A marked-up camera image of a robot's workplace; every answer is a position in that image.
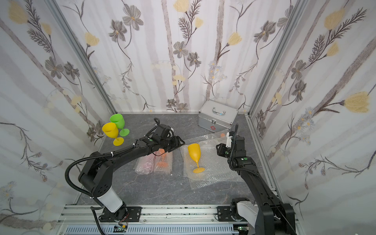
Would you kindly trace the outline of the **orange glass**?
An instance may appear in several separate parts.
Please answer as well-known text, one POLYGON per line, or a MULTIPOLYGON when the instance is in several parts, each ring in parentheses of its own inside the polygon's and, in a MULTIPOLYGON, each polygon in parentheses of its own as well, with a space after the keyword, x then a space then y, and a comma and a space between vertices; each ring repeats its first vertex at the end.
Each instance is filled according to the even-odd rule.
POLYGON ((154 172, 170 174, 172 171, 173 153, 159 149, 155 152, 154 172))

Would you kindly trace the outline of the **amber glass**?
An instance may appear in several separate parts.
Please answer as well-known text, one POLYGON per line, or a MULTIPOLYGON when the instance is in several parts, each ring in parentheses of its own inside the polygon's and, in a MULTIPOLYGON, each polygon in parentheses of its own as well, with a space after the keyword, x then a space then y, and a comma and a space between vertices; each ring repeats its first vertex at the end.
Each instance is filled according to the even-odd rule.
POLYGON ((197 168, 193 170, 193 173, 199 174, 205 171, 205 168, 199 166, 201 159, 201 149, 199 144, 191 144, 188 146, 189 156, 196 163, 197 168))

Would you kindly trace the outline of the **pink glass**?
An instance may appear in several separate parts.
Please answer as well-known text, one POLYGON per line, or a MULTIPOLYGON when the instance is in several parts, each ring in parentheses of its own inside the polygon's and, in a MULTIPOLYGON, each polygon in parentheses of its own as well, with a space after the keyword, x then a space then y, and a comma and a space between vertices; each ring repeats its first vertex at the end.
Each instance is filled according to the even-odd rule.
POLYGON ((135 166, 135 172, 141 175, 148 175, 154 170, 155 155, 149 154, 147 156, 140 157, 135 166))

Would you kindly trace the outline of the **green plastic wine glass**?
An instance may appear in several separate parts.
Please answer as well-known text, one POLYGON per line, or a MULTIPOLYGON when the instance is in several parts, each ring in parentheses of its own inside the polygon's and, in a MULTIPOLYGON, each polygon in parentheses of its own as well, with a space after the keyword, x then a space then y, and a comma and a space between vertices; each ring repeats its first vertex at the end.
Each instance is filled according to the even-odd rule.
POLYGON ((125 127, 125 121, 122 114, 114 114, 110 117, 110 122, 114 123, 116 127, 119 129, 119 135, 121 137, 127 136, 130 131, 125 127))

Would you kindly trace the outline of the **yellow glass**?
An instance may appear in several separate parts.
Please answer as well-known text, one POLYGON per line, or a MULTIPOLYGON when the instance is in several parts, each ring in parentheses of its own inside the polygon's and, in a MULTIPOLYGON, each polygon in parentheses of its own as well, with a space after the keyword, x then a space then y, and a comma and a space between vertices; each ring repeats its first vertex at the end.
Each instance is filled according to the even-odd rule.
POLYGON ((118 128, 115 123, 106 123, 103 125, 102 131, 107 137, 113 139, 114 146, 121 146, 124 143, 124 139, 119 137, 118 128))

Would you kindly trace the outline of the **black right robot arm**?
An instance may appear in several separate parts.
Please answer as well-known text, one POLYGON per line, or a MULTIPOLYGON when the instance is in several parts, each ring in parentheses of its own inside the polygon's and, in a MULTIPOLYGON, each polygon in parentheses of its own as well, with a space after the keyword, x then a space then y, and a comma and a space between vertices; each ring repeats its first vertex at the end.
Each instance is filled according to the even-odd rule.
POLYGON ((238 200, 233 217, 244 218, 254 228, 255 235, 295 235, 295 212, 282 202, 260 176, 255 161, 246 156, 245 140, 234 131, 228 132, 225 144, 216 146, 218 156, 225 157, 229 168, 238 173, 250 189, 257 206, 238 200))

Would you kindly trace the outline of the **silver aluminium first aid case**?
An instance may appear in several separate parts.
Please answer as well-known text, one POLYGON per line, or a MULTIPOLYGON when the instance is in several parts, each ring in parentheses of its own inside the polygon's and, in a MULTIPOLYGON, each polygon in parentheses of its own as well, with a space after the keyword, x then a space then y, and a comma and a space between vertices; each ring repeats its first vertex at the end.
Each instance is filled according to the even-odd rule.
POLYGON ((237 115, 237 109, 207 100, 199 111, 198 125, 211 132, 231 129, 237 115))

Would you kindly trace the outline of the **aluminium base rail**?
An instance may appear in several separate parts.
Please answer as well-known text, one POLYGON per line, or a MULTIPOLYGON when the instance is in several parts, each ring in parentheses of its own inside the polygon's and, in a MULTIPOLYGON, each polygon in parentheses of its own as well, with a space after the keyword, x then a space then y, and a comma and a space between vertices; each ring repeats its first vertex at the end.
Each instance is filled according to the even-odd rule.
POLYGON ((89 206, 66 206, 54 235, 254 235, 247 221, 219 221, 217 209, 229 205, 171 205, 141 207, 136 222, 100 222, 103 210, 94 217, 89 206))

